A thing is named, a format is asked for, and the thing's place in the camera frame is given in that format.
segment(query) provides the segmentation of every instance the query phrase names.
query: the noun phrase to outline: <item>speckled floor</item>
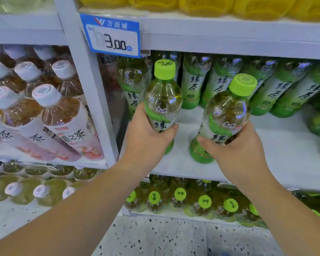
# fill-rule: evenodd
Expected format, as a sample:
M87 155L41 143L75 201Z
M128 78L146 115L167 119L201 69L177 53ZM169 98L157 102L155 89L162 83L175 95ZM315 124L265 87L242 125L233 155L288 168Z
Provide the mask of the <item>speckled floor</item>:
M47 208L0 202L0 239ZM268 230L165 217L117 216L92 256L281 256Z

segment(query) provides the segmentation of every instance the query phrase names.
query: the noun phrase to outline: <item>yellow package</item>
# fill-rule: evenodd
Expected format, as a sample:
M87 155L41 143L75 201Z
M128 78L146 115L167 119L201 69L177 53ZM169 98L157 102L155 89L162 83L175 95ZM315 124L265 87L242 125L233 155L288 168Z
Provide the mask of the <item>yellow package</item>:
M320 22L320 0L298 0L289 16L302 21Z
M179 0L179 9L190 16L217 17L229 13L235 0Z
M179 0L128 0L129 4L140 10L166 12L178 9Z
M80 0L86 8L118 8L128 5L127 0Z
M233 13L250 20L277 20L284 16L296 0L236 0Z

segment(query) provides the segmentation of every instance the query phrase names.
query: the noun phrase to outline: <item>price tag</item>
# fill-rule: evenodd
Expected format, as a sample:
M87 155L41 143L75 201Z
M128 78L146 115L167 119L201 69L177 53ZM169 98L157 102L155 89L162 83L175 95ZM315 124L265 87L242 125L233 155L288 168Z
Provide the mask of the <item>price tag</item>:
M136 21L79 14L91 51L140 58L140 30Z

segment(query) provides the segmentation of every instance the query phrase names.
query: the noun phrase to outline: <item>green bottle cap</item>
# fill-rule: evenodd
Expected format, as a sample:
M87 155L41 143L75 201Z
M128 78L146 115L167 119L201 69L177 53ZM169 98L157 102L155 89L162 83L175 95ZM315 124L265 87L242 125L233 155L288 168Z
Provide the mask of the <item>green bottle cap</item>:
M178 201L183 201L186 198L186 190L184 188L177 188L174 192L174 197Z
M318 211L312 209L312 212L313 212L314 214L316 214L318 217L320 217L320 213L319 213Z
M148 199L151 204L156 205L160 202L160 199L161 199L160 193L153 190L149 193Z
M169 59L160 59L155 62L154 76L160 80L171 80L175 77L175 62Z
M212 205L212 200L208 195L202 195L198 198L198 204L204 209L208 209Z
M255 77L249 74L237 74L229 85L230 91L242 97L247 97L252 94L257 85Z
M238 203L234 199L226 199L223 203L226 211L231 213L236 212L238 210Z
M253 204L249 205L249 209L252 214L254 214L255 216L259 216L259 213L257 212L257 209Z
M135 199L137 199L137 193L135 192L135 190L133 190L133 192L129 195L126 201L133 202L135 201Z

